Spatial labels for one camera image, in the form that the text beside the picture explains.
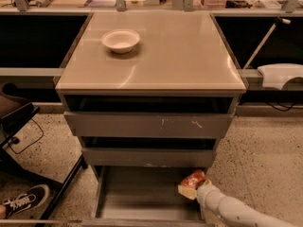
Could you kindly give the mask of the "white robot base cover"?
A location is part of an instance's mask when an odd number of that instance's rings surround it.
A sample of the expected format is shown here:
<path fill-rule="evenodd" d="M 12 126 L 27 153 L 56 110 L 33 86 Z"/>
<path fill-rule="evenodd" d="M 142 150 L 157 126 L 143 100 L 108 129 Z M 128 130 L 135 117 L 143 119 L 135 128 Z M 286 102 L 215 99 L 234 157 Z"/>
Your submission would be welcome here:
<path fill-rule="evenodd" d="M 262 86 L 282 90 L 292 79 L 303 79 L 303 65 L 295 63 L 275 63 L 258 67 L 262 74 Z"/>

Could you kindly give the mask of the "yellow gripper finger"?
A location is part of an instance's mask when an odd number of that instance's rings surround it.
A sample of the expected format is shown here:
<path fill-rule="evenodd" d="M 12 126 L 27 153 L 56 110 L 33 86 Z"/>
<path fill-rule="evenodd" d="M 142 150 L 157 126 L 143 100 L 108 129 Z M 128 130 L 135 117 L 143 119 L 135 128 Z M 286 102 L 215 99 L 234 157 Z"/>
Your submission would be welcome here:
<path fill-rule="evenodd" d="M 199 182 L 198 186 L 202 186 L 205 184 L 210 184 L 211 181 L 209 179 L 206 179 L 203 182 Z M 195 200 L 197 198 L 197 189 L 193 186 L 184 186 L 182 184 L 178 185 L 178 193 L 182 196 L 184 196 L 187 199 Z"/>

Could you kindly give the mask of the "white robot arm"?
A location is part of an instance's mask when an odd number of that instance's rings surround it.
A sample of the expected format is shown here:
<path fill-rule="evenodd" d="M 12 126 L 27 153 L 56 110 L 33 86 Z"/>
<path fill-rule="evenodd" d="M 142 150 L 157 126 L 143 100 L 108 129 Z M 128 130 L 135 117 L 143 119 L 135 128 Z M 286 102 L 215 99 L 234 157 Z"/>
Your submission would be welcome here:
<path fill-rule="evenodd" d="M 181 182 L 178 192 L 190 200 L 196 200 L 228 227 L 296 227 L 284 220 L 262 214 L 244 202 L 225 195 L 209 179 L 197 184 Z"/>

